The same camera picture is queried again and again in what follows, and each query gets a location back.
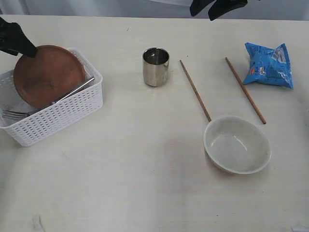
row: plastic basket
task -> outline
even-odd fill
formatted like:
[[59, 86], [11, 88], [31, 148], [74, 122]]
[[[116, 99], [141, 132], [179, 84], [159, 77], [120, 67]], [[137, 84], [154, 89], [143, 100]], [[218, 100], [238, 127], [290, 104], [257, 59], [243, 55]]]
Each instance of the plastic basket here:
[[68, 48], [68, 50], [83, 64], [86, 79], [94, 76], [94, 83], [71, 97], [21, 121], [14, 122], [2, 118], [2, 110], [30, 112], [34, 109], [24, 102], [16, 92], [13, 70], [0, 75], [0, 128], [4, 129], [22, 146], [31, 146], [103, 106], [102, 75], [76, 48]]

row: wooden plate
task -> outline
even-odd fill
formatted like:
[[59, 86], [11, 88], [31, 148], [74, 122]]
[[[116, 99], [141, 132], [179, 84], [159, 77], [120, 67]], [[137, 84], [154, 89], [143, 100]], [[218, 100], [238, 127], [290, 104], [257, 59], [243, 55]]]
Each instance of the wooden plate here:
[[42, 109], [85, 81], [85, 70], [79, 60], [62, 47], [43, 45], [37, 49], [35, 58], [22, 56], [18, 60], [13, 76], [21, 98]]

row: blue snack bag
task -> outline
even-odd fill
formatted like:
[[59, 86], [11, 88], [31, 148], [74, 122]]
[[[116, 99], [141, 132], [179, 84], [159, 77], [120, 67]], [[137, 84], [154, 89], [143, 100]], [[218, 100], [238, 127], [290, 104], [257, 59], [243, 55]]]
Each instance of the blue snack bag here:
[[244, 84], [258, 82], [293, 89], [291, 63], [285, 44], [276, 49], [245, 44], [250, 55], [250, 70]]

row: metal cup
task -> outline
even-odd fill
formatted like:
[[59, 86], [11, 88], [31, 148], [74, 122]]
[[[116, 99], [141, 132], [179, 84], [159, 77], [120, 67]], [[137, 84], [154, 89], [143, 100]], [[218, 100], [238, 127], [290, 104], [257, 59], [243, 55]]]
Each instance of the metal cup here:
[[161, 86], [168, 80], [169, 54], [166, 50], [152, 47], [143, 53], [144, 82], [150, 86]]

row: chopstick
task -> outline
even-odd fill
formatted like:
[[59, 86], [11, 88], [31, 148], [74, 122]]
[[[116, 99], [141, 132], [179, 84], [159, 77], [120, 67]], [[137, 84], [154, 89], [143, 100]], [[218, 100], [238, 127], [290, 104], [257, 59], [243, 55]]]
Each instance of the chopstick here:
[[254, 110], [256, 111], [257, 115], [259, 116], [259, 118], [261, 119], [262, 123], [263, 124], [266, 124], [266, 120], [265, 118], [263, 117], [263, 115], [261, 114], [260, 110], [257, 108], [256, 104], [254, 103], [252, 97], [250, 96], [250, 94], [248, 93], [245, 85], [241, 82], [237, 72], [235, 71], [233, 65], [231, 64], [231, 62], [228, 60], [227, 57], [225, 57], [226, 61], [227, 61], [227, 64], [228, 66], [230, 66], [230, 69], [232, 70], [234, 76], [236, 77], [236, 80], [238, 81], [240, 87], [242, 88], [243, 92], [245, 93], [245, 95], [247, 96], [249, 102], [251, 103], [252, 107], [254, 108]]
[[201, 97], [199, 96], [199, 94], [198, 94], [198, 92], [197, 92], [197, 88], [195, 88], [195, 86], [194, 86], [194, 84], [193, 84], [193, 81], [192, 81], [192, 79], [191, 79], [191, 77], [190, 77], [190, 75], [189, 75], [187, 69], [185, 68], [185, 66], [184, 66], [184, 64], [183, 64], [183, 62], [182, 62], [182, 60], [180, 60], [180, 64], [182, 65], [183, 71], [184, 71], [185, 75], [187, 76], [187, 78], [188, 78], [188, 80], [189, 80], [189, 82], [190, 82], [190, 84], [191, 84], [191, 86], [192, 86], [192, 89], [193, 89], [193, 91], [195, 92], [195, 95], [197, 96], [197, 99], [198, 99], [198, 101], [199, 101], [199, 104], [201, 105], [201, 107], [202, 107], [202, 109], [203, 109], [203, 111], [204, 111], [204, 113], [205, 113], [205, 115], [206, 115], [208, 121], [210, 122], [210, 121], [211, 121], [211, 117], [210, 117], [210, 115], [209, 115], [209, 113], [208, 113], [208, 111], [207, 111], [207, 109], [206, 109], [206, 107], [205, 107], [205, 105], [204, 105], [204, 103], [203, 103]]

